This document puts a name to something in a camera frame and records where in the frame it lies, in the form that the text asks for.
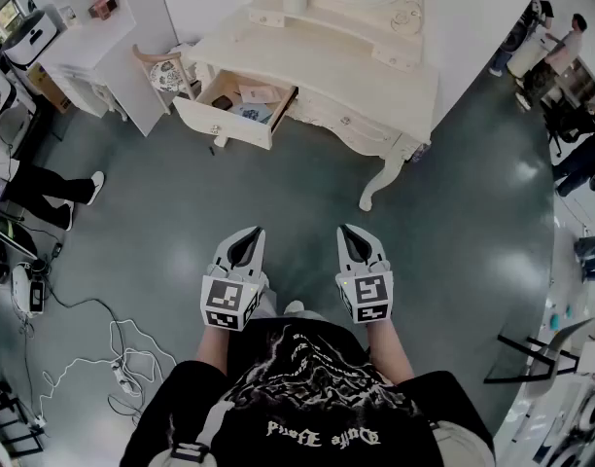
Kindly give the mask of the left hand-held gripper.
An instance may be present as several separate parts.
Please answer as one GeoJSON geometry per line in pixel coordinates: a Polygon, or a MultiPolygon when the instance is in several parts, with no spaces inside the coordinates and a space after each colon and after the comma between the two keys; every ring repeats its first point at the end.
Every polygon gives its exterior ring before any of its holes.
{"type": "Polygon", "coordinates": [[[203,276],[200,310],[206,326],[241,332],[268,285],[263,272],[265,231],[242,229],[224,239],[203,276]]]}

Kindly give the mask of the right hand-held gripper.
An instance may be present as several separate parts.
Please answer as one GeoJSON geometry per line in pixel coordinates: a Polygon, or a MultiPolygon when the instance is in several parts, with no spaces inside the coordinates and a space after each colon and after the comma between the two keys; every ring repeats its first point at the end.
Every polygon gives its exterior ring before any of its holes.
{"type": "Polygon", "coordinates": [[[389,319],[394,276],[381,241],[355,225],[340,225],[336,240],[340,273],[335,283],[353,323],[389,319]]]}

